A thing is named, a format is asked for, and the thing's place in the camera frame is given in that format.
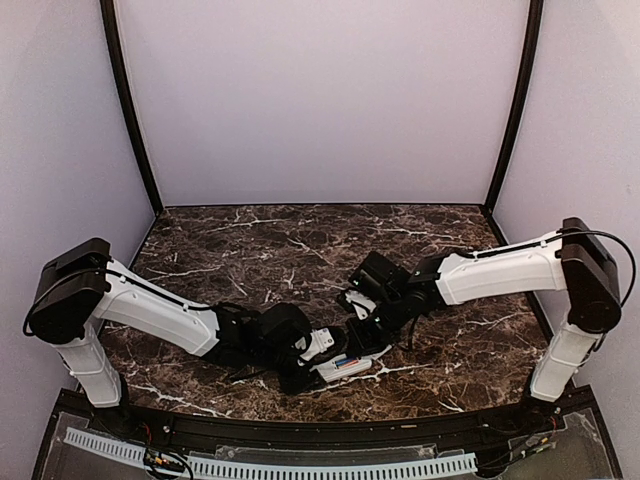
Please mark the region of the black corner frame post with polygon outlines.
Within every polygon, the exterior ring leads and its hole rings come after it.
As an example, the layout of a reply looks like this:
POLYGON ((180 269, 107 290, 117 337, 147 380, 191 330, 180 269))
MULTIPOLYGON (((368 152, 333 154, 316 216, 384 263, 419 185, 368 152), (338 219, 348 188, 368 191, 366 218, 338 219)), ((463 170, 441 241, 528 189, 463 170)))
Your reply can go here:
POLYGON ((534 70, 543 11, 543 0, 531 0, 529 2, 522 52, 512 102, 495 168, 483 204, 488 216, 492 216, 495 212, 514 152, 534 70))
POLYGON ((112 75, 128 138, 147 199, 154 215, 158 216, 163 212, 164 205, 152 171, 134 105, 118 27, 116 3, 113 0, 100 0, 99 4, 112 75))

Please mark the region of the black front table rail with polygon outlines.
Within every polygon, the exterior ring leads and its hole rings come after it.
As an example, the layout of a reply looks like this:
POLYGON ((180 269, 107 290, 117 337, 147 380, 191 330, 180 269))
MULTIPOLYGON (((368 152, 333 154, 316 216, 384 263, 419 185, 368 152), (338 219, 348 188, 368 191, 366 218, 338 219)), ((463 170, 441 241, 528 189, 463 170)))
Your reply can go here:
POLYGON ((171 413, 131 406, 131 414, 151 428, 154 446, 214 451, 222 446, 346 450, 434 445, 451 448, 501 447, 521 435, 564 424, 563 405, 532 401, 444 416, 375 422, 267 422, 171 413))

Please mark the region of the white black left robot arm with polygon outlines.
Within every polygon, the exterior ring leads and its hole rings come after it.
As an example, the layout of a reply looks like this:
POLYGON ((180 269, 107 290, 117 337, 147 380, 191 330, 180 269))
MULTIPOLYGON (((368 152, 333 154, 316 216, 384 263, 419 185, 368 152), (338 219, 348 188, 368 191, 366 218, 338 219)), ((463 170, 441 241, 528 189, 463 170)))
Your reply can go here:
POLYGON ((260 313, 231 303, 198 304, 133 274, 92 238, 48 262, 23 333, 52 345, 80 382, 89 401, 120 436, 141 427, 140 412, 123 398, 125 383, 111 366, 92 321, 127 325, 210 363, 255 365, 282 377, 306 377, 332 344, 289 303, 260 313))

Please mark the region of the black left corner frame post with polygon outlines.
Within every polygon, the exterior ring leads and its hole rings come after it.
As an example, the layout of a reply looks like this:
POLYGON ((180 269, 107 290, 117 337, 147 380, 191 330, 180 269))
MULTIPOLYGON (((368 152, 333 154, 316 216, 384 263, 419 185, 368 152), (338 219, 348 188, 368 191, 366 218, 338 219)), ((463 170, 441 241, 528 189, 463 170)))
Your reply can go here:
POLYGON ((147 199, 154 215, 158 216, 163 212, 164 205, 152 171, 134 105, 118 27, 116 3, 113 0, 100 0, 99 4, 112 75, 128 138, 147 199))

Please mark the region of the white remote control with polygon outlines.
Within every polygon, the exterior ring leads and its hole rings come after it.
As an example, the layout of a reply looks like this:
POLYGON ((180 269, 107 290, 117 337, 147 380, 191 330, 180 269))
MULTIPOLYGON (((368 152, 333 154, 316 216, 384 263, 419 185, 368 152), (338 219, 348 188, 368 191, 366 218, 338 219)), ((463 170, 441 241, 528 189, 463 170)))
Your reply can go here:
POLYGON ((313 371, 317 371, 321 377, 321 379, 326 383, 332 383, 335 381, 339 381, 346 377, 351 377, 358 373, 368 370, 372 366, 372 360, 369 358, 358 358, 358 357, 347 357, 345 354, 338 355, 333 359, 316 365, 313 367, 313 371), (360 360, 360 365, 354 366, 347 369, 336 369, 335 362, 340 359, 358 359, 360 360))

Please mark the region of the black right corner frame post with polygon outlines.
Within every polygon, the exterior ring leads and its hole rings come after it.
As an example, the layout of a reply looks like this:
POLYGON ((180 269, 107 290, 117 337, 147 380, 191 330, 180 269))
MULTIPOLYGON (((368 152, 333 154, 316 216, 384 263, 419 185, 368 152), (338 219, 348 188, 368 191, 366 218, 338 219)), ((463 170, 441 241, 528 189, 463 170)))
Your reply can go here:
POLYGON ((534 70, 543 11, 543 0, 531 0, 529 2, 522 52, 512 102, 495 168, 483 204, 488 216, 492 216, 495 212, 514 152, 534 70))

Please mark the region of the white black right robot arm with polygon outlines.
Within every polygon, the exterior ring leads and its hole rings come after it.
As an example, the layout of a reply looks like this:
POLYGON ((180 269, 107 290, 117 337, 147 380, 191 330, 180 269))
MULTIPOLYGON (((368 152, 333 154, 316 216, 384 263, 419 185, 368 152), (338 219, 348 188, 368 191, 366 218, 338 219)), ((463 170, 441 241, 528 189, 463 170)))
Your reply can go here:
POLYGON ((499 248, 423 258, 408 271, 372 251, 349 278, 343 303, 362 318, 347 323, 351 356, 382 352, 401 329, 432 311, 471 300, 535 291, 564 291, 570 308, 534 369, 529 394, 510 413, 521 434, 549 416, 575 372, 615 328, 630 294, 622 292, 616 260, 602 244, 611 235, 580 218, 560 229, 499 248))

